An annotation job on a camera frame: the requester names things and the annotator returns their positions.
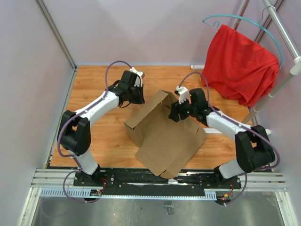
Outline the brown cardboard box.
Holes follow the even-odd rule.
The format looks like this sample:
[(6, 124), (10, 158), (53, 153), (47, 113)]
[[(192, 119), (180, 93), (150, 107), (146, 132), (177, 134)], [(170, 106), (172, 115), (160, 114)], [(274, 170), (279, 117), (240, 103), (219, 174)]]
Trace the brown cardboard box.
[(136, 159), (165, 179), (176, 177), (206, 139), (204, 129), (192, 119), (169, 119), (175, 101), (173, 93), (159, 90), (124, 123), (130, 139), (139, 147)]

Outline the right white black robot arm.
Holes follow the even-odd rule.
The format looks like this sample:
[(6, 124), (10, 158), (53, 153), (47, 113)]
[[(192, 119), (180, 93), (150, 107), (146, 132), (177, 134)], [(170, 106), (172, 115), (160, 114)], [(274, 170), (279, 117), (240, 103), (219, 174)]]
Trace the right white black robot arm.
[(214, 168), (213, 183), (224, 188), (238, 175), (264, 168), (276, 159), (276, 152), (263, 126), (250, 126), (234, 120), (210, 106), (201, 88), (176, 87), (178, 100), (172, 103), (169, 119), (179, 122), (189, 116), (218, 130), (235, 142), (235, 159)]

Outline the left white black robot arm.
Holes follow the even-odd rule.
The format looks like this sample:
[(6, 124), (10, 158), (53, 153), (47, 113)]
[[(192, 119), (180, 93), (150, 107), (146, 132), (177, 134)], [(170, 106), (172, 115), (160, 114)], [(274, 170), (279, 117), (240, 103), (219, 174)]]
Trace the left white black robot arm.
[(106, 87), (105, 91), (90, 104), (72, 112), (65, 111), (62, 115), (57, 136), (57, 148), (66, 149), (79, 167), (79, 172), (90, 186), (100, 183), (100, 166), (93, 158), (91, 146), (91, 128), (110, 110), (121, 107), (124, 102), (144, 104), (143, 97), (144, 73), (134, 68), (125, 70), (120, 80)]

